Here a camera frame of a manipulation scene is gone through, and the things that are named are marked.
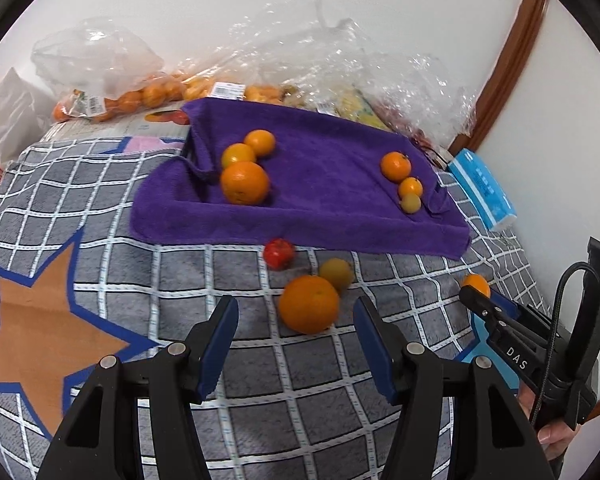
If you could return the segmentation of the person's right hand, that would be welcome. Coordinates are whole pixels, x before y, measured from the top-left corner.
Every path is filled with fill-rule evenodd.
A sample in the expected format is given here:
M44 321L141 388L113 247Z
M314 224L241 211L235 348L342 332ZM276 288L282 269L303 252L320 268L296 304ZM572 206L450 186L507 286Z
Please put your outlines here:
M532 390L521 382L517 400L528 418L531 418L534 399L535 396ZM581 425L578 425L576 429L571 429L563 420L555 420L541 428L538 432L538 439L544 448L546 458L556 460L556 458L563 456L572 440L577 437L580 429Z

